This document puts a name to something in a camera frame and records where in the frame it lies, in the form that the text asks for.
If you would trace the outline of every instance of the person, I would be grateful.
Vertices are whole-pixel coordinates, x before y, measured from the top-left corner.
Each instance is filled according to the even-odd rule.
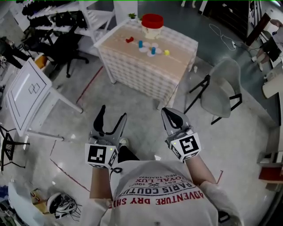
[[[139,161],[127,139],[120,143],[118,164],[110,173],[92,168],[90,199],[83,206],[81,226],[243,225],[199,155],[186,164]]]
[[[277,19],[271,19],[270,23],[278,27],[277,33],[261,46],[256,56],[252,57],[252,61],[255,62],[263,53],[266,53],[264,59],[258,62],[261,71],[263,71],[262,64],[270,59],[275,61],[283,51],[283,24]]]
[[[24,61],[27,61],[29,58],[29,56],[14,47],[14,43],[5,36],[0,38],[0,55],[4,56],[7,62],[20,69],[22,68],[22,65],[13,56],[16,56]]]

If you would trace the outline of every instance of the floor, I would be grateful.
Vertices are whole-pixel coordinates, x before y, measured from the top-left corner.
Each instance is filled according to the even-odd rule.
[[[65,77],[64,66],[54,81],[55,87],[61,86],[65,97],[84,109],[79,114],[58,102],[47,117],[41,131],[60,134],[64,142],[29,137],[29,149],[15,153],[15,162],[25,164],[27,160],[26,169],[6,166],[0,185],[13,178],[30,189],[40,188],[46,195],[63,191],[83,205],[89,195],[92,171],[84,162],[84,144],[103,104],[106,105],[105,131],[111,131],[119,117],[127,113],[123,135],[130,139],[130,147],[140,159],[154,159],[154,155],[161,160],[176,159],[164,142],[166,132],[156,103],[121,83],[111,84],[105,69],[101,69],[100,60],[94,56],[88,59],[89,64],[81,60],[72,63],[70,79]],[[199,58],[195,64],[197,73],[184,75],[176,95],[173,107],[180,111],[184,111],[197,94],[188,94],[188,91],[211,69],[211,65]],[[266,184],[258,180],[260,167],[256,163],[259,152],[265,151],[268,128],[244,104],[236,108],[229,119],[222,119],[214,126],[210,125],[212,115],[201,108],[199,101],[187,116],[199,134],[201,157],[237,206],[245,225],[256,226],[274,196],[265,189]],[[14,127],[5,108],[0,111],[0,122],[6,128]],[[77,225],[70,217],[58,222]]]
[[[242,41],[236,34],[223,26],[218,21],[198,14],[198,8],[201,1],[196,1],[196,9],[193,9],[191,2],[187,1],[185,7],[182,8],[179,1],[139,1],[138,15],[142,16],[146,13],[160,14],[164,18],[164,25],[179,31],[199,42],[197,56],[211,65],[216,65],[225,57],[233,58],[241,67],[241,84],[262,106],[267,110],[276,124],[279,123],[278,102],[277,97],[273,96],[266,99],[263,96],[261,87],[264,84],[263,76],[271,70],[270,64],[263,65],[261,72],[256,63],[251,62],[251,56],[255,56],[257,50],[251,50],[250,53],[244,49],[236,48],[230,51],[221,41],[213,30],[209,27],[212,23],[219,27],[221,33],[230,37],[235,42]],[[227,45],[232,49],[231,41],[225,40]],[[256,40],[251,47],[259,48],[261,43]]]

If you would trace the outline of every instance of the blue cylinder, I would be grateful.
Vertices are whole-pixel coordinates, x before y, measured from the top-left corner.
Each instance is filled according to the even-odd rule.
[[[152,47],[152,49],[151,49],[151,54],[152,54],[152,55],[155,54],[155,47]]]
[[[142,48],[142,41],[138,41],[138,47]]]

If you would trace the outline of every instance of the black pants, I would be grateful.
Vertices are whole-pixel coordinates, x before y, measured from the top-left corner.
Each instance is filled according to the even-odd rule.
[[[24,54],[22,51],[18,50],[17,48],[8,48],[5,50],[5,52],[3,53],[3,56],[6,57],[7,61],[9,63],[11,63],[12,65],[16,66],[17,68],[22,68],[22,65],[19,63],[19,61],[17,61],[14,56],[27,61],[28,58],[30,58],[29,56],[27,56],[26,54]]]
[[[122,146],[118,154],[118,163],[129,160],[139,161],[139,159],[133,154],[133,152],[131,152],[126,146]]]

